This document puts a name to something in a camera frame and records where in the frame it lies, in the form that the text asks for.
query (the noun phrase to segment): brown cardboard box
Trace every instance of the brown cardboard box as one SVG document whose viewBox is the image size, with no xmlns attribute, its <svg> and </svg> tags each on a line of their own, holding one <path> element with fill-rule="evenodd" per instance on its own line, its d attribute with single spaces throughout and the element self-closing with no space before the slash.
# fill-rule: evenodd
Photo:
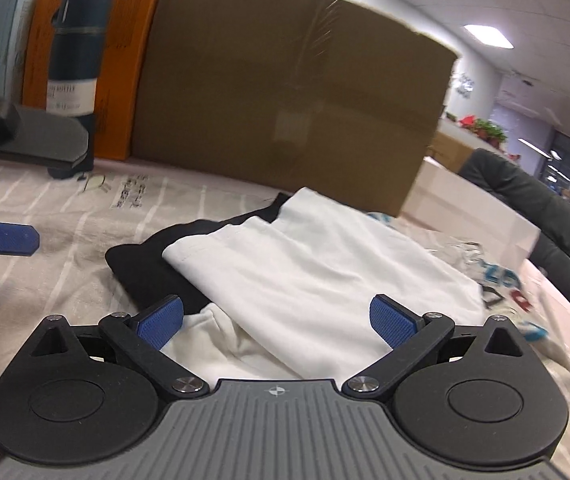
<svg viewBox="0 0 570 480">
<path fill-rule="evenodd" d="M 132 154 L 396 214 L 455 59 L 341 0 L 159 0 Z"/>
<path fill-rule="evenodd" d="M 37 0 L 25 60 L 22 103 L 45 108 L 51 17 L 60 0 Z M 96 87 L 95 156 L 124 160 L 130 134 L 140 66 L 156 0 L 113 0 L 105 52 Z"/>
<path fill-rule="evenodd" d="M 440 131 L 431 139 L 428 155 L 453 173 L 458 173 L 472 154 L 473 148 Z"/>
</svg>

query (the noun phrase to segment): crosshair symbol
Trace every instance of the crosshair symbol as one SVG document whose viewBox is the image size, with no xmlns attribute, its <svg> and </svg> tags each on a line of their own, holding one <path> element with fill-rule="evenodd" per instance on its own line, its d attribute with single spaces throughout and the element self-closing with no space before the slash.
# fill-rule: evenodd
<svg viewBox="0 0 570 480">
<path fill-rule="evenodd" d="M 287 391 L 286 389 L 284 389 L 282 386 L 278 386 L 278 385 L 272 386 L 269 390 L 267 390 L 267 392 L 269 392 L 271 395 L 273 395 L 275 397 L 277 397 L 279 395 L 284 395 L 284 393 L 286 391 Z"/>
</svg>

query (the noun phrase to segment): blue textured pad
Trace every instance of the blue textured pad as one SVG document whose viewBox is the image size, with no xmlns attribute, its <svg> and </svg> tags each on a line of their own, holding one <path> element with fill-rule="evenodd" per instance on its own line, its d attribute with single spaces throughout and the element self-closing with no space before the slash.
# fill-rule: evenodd
<svg viewBox="0 0 570 480">
<path fill-rule="evenodd" d="M 413 319 L 404 316 L 379 296 L 369 304 L 369 323 L 391 348 L 400 346 L 418 332 Z"/>
<path fill-rule="evenodd" d="M 182 301 L 169 300 L 145 319 L 138 322 L 136 335 L 160 350 L 182 326 Z"/>
<path fill-rule="evenodd" d="M 0 223 L 0 254 L 31 256 L 40 246 L 40 236 L 31 225 Z"/>
</svg>

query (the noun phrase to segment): white box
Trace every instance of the white box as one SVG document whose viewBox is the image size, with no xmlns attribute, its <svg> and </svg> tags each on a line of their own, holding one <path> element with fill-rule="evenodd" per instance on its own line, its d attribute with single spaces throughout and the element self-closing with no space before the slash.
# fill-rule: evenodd
<svg viewBox="0 0 570 480">
<path fill-rule="evenodd" d="M 427 159 L 400 216 L 478 242 L 492 263 L 513 270 L 529 257 L 540 234 L 539 228 L 496 197 Z"/>
</svg>

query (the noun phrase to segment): triangular cutout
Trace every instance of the triangular cutout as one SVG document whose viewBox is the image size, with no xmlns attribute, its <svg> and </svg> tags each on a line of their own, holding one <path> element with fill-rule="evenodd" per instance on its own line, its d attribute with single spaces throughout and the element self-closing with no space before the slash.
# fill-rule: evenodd
<svg viewBox="0 0 570 480">
<path fill-rule="evenodd" d="M 31 353 L 33 357 L 41 357 L 43 355 L 64 354 L 67 352 L 65 339 L 58 327 L 50 328 L 36 345 Z"/>
<path fill-rule="evenodd" d="M 523 355 L 522 350 L 505 328 L 494 330 L 491 339 L 489 339 L 485 347 L 485 351 L 489 354 L 510 355 L 512 357 L 521 357 Z"/>
</svg>

